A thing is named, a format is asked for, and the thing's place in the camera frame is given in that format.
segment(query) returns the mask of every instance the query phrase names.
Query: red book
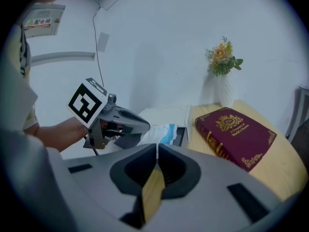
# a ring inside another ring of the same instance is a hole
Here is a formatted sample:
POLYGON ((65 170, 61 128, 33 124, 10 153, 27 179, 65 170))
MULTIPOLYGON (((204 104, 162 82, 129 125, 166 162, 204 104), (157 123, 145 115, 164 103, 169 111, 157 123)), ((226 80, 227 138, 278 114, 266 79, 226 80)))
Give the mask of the red book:
POLYGON ((195 126, 219 157, 249 172, 266 154, 276 133, 224 107, 195 120, 195 126))

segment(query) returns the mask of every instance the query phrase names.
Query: book spine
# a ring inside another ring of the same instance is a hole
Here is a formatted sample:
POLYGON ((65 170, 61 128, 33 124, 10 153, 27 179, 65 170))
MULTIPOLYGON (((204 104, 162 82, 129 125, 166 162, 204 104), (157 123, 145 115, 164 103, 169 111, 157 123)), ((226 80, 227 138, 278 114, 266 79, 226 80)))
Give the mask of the book spine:
POLYGON ((219 157, 229 160, 230 162, 238 165, 235 159, 226 150, 225 145, 219 142, 218 139, 212 134, 212 132, 207 130, 203 126, 203 124, 199 121, 199 119, 196 120, 195 126, 198 132, 202 135, 202 137, 206 140, 206 142, 213 148, 213 150, 219 157))

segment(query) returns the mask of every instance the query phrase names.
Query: yellow flower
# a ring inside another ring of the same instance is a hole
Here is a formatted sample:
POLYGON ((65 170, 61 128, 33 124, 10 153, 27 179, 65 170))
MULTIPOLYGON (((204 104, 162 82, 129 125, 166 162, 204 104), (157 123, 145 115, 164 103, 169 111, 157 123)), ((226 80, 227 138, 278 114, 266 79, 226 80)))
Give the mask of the yellow flower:
POLYGON ((214 51, 213 57, 218 59, 224 59, 226 58, 226 51, 219 47, 214 51))
POLYGON ((226 48, 227 48, 227 43, 226 43, 226 42, 220 43, 220 44, 219 44, 219 48, 220 48, 221 50, 226 50, 226 48))
POLYGON ((233 52, 233 46, 232 46, 232 44, 231 44, 231 42, 228 42, 227 43, 227 45, 226 45, 226 54, 228 54, 228 55, 231 55, 232 54, 232 52, 233 52))
POLYGON ((215 69, 215 68, 217 68, 217 62, 216 62, 216 59, 215 58, 212 58, 211 60, 210 60, 210 64, 211 64, 211 66, 215 69))

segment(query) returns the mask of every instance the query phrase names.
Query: wooden table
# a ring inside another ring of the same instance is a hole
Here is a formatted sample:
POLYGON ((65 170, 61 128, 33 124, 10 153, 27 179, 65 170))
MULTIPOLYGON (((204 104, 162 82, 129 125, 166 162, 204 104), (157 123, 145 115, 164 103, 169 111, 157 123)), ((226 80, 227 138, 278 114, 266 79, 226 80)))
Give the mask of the wooden table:
MULTIPOLYGON (((213 155, 213 149, 200 136, 194 126, 197 117, 222 108, 220 104, 209 104, 192 107, 192 133, 188 148, 213 155)), ((267 119, 246 103, 236 100, 232 107, 256 120, 277 134, 275 141, 261 161, 249 172, 253 177, 269 187, 281 201, 301 191, 308 181, 306 168, 297 152, 288 140, 267 119)), ((163 175, 156 167, 143 187, 142 198, 146 221, 156 212, 160 205, 161 192, 165 188, 163 175)))

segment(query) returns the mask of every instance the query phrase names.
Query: white box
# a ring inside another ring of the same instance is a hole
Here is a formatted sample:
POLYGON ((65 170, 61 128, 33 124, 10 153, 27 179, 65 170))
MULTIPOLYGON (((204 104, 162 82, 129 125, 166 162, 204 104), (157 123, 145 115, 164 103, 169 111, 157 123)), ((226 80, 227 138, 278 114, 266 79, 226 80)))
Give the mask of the white box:
POLYGON ((173 106, 163 108, 146 108, 139 114, 151 125, 177 124, 185 128, 181 146, 187 147, 192 130, 191 106, 173 106))

